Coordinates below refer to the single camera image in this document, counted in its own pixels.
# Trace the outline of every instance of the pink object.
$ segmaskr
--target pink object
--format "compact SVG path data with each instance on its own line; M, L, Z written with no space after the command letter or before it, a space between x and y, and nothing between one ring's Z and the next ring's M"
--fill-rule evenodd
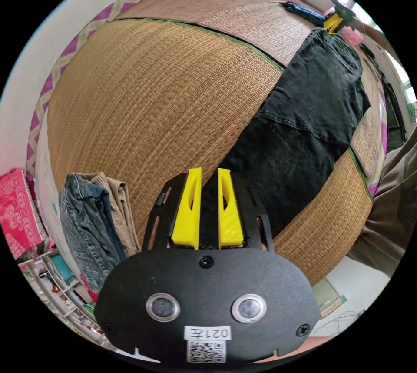
M331 12L334 12L334 7L329 8L324 16L326 17ZM352 46L357 46L364 39L363 35L358 30L353 30L351 27L343 27L339 34Z
M334 7L329 8L324 14L323 16L326 17L330 12L334 12Z
M0 224L14 259L46 238L23 169L0 177Z

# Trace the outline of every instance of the blue object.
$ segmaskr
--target blue object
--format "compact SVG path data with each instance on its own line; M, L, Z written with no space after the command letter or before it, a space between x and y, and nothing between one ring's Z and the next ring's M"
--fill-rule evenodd
M310 21L316 27L323 27L324 24L324 16L313 11L310 8L306 8L302 5L298 5L294 2L280 2L286 11L292 12L300 17L303 17L305 20Z
M61 256L51 257L51 261L65 283L69 283L74 278L74 274Z

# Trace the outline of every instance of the folded clothes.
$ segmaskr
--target folded clothes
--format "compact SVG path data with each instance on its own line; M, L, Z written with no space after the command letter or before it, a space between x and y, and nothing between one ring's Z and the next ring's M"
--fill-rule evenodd
M109 193L70 173L59 203L71 254L91 291L97 293L110 272L126 258L109 214Z
M107 190L114 229L122 243L126 256L130 257L139 253L141 247L135 232L127 184L106 177L103 172L80 174L80 176L84 180Z

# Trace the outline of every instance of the blue jeans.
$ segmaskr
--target blue jeans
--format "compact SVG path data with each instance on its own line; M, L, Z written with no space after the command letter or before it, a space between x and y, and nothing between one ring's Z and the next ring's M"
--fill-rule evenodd
M92 190L94 194L81 176L68 174L59 201L62 229L71 254L90 289L98 293L124 258L115 246L117 235L111 233L108 218L103 219L106 206L97 200L102 192L94 187Z

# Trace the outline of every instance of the brown cloth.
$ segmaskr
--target brown cloth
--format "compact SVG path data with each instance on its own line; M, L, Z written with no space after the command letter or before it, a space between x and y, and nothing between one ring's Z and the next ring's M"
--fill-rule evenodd
M417 222L417 127L387 154L374 206L348 257L391 277Z
M80 176L109 192L114 228L126 256L130 257L139 253L141 247L135 232L126 183L106 177L103 172L80 174Z

